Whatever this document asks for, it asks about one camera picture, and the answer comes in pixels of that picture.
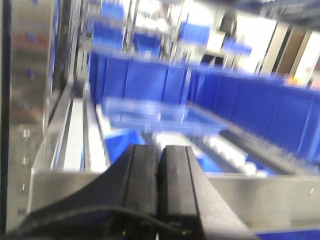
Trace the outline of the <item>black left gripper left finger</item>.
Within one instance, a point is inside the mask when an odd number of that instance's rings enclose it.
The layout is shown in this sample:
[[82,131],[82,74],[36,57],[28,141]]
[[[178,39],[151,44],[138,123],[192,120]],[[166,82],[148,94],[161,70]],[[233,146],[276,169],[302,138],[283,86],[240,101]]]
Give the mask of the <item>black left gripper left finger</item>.
[[33,211],[24,236],[37,240],[153,240],[158,220],[158,153],[132,144],[73,194]]

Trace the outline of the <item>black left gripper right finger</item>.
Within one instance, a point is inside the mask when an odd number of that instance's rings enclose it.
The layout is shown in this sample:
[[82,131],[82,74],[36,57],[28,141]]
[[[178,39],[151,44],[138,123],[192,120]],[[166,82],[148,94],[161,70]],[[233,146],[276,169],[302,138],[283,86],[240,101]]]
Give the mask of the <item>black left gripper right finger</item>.
[[158,217],[179,233],[162,240],[256,240],[211,184],[191,147],[168,145],[158,167]]

